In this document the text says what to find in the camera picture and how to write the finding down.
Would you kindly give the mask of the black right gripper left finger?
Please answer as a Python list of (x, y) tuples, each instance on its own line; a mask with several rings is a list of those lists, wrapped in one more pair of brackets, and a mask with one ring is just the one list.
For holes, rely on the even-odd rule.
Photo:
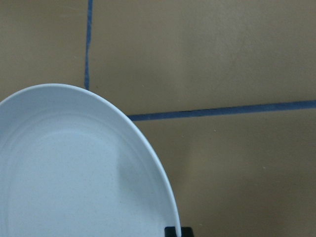
[(165, 227), (164, 228), (164, 236), (165, 237), (177, 237), (176, 228), (175, 227)]

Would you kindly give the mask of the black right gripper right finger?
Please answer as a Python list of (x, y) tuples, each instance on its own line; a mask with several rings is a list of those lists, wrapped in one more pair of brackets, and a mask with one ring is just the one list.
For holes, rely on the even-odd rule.
[(181, 237), (194, 237), (194, 232), (191, 227), (181, 227)]

